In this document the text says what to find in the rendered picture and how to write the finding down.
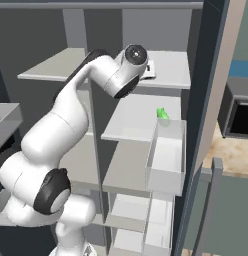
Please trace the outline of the white fridge shelf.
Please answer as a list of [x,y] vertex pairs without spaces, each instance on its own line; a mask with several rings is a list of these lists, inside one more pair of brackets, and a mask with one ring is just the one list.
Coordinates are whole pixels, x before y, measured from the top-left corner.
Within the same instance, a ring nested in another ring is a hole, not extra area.
[[181,119],[180,97],[130,94],[117,104],[101,138],[150,142],[158,108],[163,108],[171,119]]
[[186,52],[149,51],[154,61],[156,78],[141,80],[139,85],[155,88],[189,89],[190,70]]

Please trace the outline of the small green vegetable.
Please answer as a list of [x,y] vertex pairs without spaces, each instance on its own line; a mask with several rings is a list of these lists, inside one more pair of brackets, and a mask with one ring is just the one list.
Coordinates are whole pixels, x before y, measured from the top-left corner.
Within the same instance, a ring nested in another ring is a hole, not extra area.
[[169,116],[168,114],[165,112],[165,109],[164,108],[158,108],[156,110],[156,113],[157,113],[157,117],[158,118],[161,118],[161,119],[168,119]]

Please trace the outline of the grey fridge shelf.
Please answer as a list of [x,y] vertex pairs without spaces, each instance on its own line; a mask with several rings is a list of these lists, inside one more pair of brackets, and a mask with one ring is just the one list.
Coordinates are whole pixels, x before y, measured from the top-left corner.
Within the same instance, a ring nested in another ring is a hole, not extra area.
[[145,167],[150,144],[121,141],[118,143],[103,181],[105,192],[148,197]]

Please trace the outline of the dark blue fridge door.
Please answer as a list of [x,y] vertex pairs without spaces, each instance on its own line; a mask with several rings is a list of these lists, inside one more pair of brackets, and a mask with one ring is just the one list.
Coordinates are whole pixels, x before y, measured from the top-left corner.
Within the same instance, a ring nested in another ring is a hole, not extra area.
[[247,0],[204,0],[187,109],[186,178],[176,199],[171,256],[181,256]]

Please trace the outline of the clear fridge bin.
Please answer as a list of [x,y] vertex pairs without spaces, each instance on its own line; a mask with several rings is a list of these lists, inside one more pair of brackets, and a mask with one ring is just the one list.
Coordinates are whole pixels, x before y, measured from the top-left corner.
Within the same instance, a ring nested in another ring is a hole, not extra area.
[[146,188],[181,196],[185,175],[186,122],[158,118],[146,163]]

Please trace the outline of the grey freezer shelf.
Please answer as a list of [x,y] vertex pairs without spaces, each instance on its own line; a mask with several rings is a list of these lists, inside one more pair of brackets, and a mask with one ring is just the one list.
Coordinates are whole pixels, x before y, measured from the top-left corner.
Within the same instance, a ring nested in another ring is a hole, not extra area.
[[84,48],[66,48],[17,75],[18,79],[64,82],[85,58]]

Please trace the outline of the black oven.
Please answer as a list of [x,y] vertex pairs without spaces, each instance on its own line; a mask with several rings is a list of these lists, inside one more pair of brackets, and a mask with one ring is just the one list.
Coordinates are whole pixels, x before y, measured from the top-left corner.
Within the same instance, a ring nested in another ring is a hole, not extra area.
[[228,78],[218,124],[224,138],[248,139],[248,78]]

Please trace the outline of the clear fridge drawer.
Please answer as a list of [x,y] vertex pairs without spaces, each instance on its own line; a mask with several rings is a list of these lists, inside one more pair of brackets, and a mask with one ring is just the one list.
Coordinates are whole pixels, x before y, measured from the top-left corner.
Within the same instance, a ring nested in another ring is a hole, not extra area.
[[175,197],[110,197],[105,224],[111,228],[109,256],[171,256]]

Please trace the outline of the grey side-by-side fridge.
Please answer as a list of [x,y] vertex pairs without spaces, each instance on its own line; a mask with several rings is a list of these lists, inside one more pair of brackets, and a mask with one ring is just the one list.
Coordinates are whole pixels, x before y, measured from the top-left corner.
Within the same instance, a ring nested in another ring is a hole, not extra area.
[[[18,79],[17,75],[66,48],[103,49],[115,58],[123,49],[137,44],[149,51],[186,52],[198,3],[116,3],[107,7],[49,4],[0,3],[0,163],[4,154],[21,149],[26,133],[52,108],[66,84],[58,81]],[[136,85],[130,94],[180,97],[188,89]],[[116,147],[121,141],[105,140],[105,131],[121,99],[108,95],[91,79],[77,88],[77,96],[89,117],[84,137],[60,160],[67,170],[71,192],[90,198],[96,207],[92,223],[83,234],[97,252],[109,256],[111,228],[105,222],[111,201],[120,193],[105,192],[103,181]],[[21,227],[4,213],[10,193],[0,192],[0,252],[2,256],[49,256],[57,247],[56,226]]]

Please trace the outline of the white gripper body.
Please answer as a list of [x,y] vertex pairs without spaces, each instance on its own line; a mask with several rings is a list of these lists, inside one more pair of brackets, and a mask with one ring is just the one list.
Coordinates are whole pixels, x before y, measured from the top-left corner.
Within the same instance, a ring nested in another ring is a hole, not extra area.
[[152,80],[156,78],[156,74],[155,73],[148,73],[148,72],[144,72],[144,74],[140,77],[140,80]]

